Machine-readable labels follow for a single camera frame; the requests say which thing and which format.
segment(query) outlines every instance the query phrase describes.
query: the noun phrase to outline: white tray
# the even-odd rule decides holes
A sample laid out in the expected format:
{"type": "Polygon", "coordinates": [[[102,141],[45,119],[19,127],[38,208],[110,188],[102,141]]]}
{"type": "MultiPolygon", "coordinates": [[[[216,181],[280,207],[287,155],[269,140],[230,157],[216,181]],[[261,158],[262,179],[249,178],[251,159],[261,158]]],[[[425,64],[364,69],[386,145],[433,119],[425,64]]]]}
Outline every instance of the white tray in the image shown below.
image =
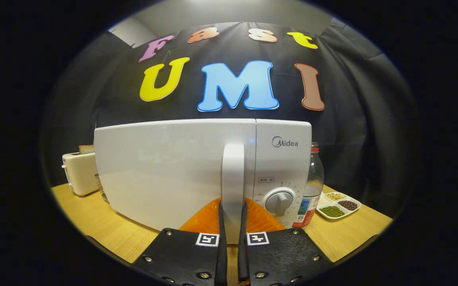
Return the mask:
{"type": "Polygon", "coordinates": [[[357,199],[353,199],[352,197],[349,197],[347,194],[343,194],[343,195],[345,195],[345,198],[339,199],[338,201],[334,201],[334,200],[326,197],[324,193],[321,193],[321,197],[319,198],[318,206],[316,208],[317,212],[320,213],[320,215],[326,217],[327,219],[340,219],[340,218],[346,217],[346,216],[348,216],[348,215],[350,215],[350,214],[352,214],[352,213],[354,213],[354,212],[356,212],[357,210],[360,209],[360,207],[361,207],[360,201],[358,201],[357,199]],[[350,210],[346,209],[345,207],[340,206],[338,204],[339,201],[352,201],[353,203],[356,203],[357,207],[356,207],[355,210],[350,211],[350,210]],[[321,211],[322,208],[330,207],[330,206],[337,207],[339,210],[341,210],[344,213],[344,215],[339,216],[339,217],[332,217],[332,216],[329,216],[329,215],[327,215],[327,214],[325,214],[325,213],[323,213],[321,211]]]}

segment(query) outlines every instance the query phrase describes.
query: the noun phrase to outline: microwave door handle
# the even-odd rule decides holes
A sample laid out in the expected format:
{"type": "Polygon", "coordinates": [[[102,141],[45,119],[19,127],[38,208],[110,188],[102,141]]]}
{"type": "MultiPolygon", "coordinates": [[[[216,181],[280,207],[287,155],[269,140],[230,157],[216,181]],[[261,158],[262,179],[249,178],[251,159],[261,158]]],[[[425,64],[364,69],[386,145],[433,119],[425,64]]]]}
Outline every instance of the microwave door handle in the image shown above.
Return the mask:
{"type": "Polygon", "coordinates": [[[242,144],[227,144],[222,157],[221,205],[228,244],[238,244],[244,201],[245,152],[242,144]]]}

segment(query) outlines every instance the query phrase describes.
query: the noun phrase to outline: toast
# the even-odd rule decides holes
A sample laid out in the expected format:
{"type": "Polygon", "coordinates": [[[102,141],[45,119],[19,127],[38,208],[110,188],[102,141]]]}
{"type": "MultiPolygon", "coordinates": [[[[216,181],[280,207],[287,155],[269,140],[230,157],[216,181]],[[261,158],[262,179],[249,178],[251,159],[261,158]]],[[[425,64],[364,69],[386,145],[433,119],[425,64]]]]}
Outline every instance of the toast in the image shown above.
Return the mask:
{"type": "Polygon", "coordinates": [[[95,152],[95,147],[93,145],[80,145],[79,154],[90,154],[95,152]]]}

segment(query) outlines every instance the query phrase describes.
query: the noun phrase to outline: black backdrop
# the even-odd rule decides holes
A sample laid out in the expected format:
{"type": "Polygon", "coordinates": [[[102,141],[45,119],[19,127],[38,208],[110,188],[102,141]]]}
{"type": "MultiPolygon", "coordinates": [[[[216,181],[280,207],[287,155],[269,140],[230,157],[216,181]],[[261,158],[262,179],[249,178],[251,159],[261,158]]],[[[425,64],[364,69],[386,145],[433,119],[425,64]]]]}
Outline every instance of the black backdrop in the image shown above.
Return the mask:
{"type": "MultiPolygon", "coordinates": [[[[287,35],[291,31],[297,30],[253,22],[192,27],[174,34],[173,40],[143,62],[138,59],[147,44],[131,49],[104,33],[72,62],[46,109],[42,140],[51,183],[66,183],[60,158],[76,152],[78,145],[91,144],[95,124],[194,118],[309,121],[312,139],[319,142],[325,184],[395,217],[411,192],[416,174],[413,166],[422,148],[418,112],[405,80],[382,51],[339,20],[332,20],[320,36],[299,31],[311,36],[318,49],[297,44],[287,35]],[[187,43],[194,32],[206,27],[216,27],[220,34],[187,43]],[[253,28],[273,31],[278,42],[249,38],[253,28]],[[155,83],[161,87],[169,77],[169,62],[186,56],[190,60],[169,96],[152,102],[140,99],[143,72],[148,67],[165,65],[155,83]],[[270,79],[280,107],[251,110],[240,103],[233,109],[224,102],[216,112],[197,110],[206,79],[200,70],[203,66],[225,63],[238,76],[251,60],[273,64],[270,79]],[[295,63],[318,70],[324,110],[301,105],[303,81],[295,63]]],[[[248,89],[241,101],[247,96],[248,89]]]]}

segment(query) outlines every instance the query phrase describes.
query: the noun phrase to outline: gray wall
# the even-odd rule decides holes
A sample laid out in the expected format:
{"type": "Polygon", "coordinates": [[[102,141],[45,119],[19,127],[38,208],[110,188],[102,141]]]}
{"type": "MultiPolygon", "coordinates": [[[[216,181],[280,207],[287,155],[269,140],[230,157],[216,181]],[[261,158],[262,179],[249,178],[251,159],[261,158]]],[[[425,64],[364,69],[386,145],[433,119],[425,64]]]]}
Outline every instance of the gray wall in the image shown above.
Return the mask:
{"type": "Polygon", "coordinates": [[[223,22],[270,23],[320,35],[331,19],[323,10],[298,0],[165,0],[122,21],[113,34],[129,45],[135,43],[135,48],[189,27],[223,22]]]}

